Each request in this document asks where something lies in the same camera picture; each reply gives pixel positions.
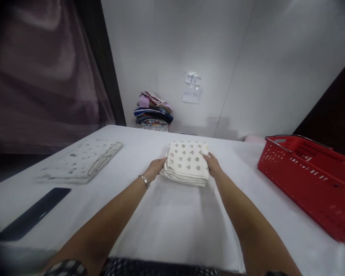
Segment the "metal handle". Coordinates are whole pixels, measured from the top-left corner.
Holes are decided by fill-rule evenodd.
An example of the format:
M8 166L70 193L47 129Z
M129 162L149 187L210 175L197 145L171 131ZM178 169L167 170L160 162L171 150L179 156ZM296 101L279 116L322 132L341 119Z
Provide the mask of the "metal handle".
M284 148L284 147L281 146L280 144L278 144L278 143L272 141L271 139L268 139L268 137L274 137L274 136L266 136L264 139L265 139L266 141L270 141L270 142L274 143L275 145L279 146L279 147L282 148L283 150L286 150L286 151L292 153L291 150L289 150L289 149L287 149L287 148Z
M318 143L318 142L316 142L316 141L313 141L312 139L309 139L309 138L304 137L304 136L301 136L301 135L276 134L276 135L266 136L266 137L265 137L265 140L266 140L266 141L271 141L272 143L278 145L280 148L282 148L282 149L284 149L284 150L286 150L286 151L288 151L288 152L290 152L290 153L292 153L291 150L289 150L289 149L287 149L287 148L284 148L284 147L281 146L280 144L278 144L278 143L276 143L275 141L272 141L271 139L268 138L268 137L276 137L276 136L296 136L296 137L301 137L301 138L303 138L303 139L306 139L306 140L308 140L308 141L311 141L311 142L313 142L313 143L316 143L316 144L318 144L318 145L320 145L320 146L322 146L322 147L328 148L329 150L333 150L333 148L327 147L327 146L325 146L325 145L323 145L323 144L321 144L321 143Z

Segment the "hand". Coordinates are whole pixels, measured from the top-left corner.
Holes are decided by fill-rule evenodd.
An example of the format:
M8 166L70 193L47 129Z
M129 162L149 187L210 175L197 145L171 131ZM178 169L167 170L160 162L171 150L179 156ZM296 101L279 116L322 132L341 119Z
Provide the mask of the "hand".
M217 158L212 154L208 153L208 155L203 155L203 158L207 161L208 168L210 169L210 175L212 175L213 178L216 178L216 176L222 172L222 169L220 167L220 164L217 161Z
M162 159L156 159L151 162L147 170L142 174L151 183L156 179L156 175L160 172L167 157Z

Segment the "red basket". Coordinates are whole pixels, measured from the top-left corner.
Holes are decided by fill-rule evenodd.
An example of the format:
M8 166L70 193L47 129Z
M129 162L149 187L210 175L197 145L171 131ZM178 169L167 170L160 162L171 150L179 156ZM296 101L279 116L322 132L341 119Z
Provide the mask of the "red basket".
M266 137L258 169L345 243L345 156L299 135Z

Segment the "table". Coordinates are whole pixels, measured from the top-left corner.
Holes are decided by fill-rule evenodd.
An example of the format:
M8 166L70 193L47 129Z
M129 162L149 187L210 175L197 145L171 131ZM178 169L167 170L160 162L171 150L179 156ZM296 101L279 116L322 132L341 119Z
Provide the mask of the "table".
M277 231L304 275L345 275L345 244L329 237L258 171L263 145L177 133L106 126L88 138L120 141L124 147L88 184L39 184L36 172L78 143L0 183L0 231L54 187L72 191L7 249L58 251L109 200L149 165L164 157L171 141L207 141L222 169ZM245 271L238 237L215 181L205 188L157 176L121 233L110 256Z

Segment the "person's left hand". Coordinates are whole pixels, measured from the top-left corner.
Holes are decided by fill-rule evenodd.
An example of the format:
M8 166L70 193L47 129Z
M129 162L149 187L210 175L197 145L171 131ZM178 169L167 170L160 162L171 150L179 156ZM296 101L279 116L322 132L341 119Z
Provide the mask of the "person's left hand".
M147 170L142 174L151 183L156 179L156 175L160 172L167 157L162 159L156 159L151 162Z

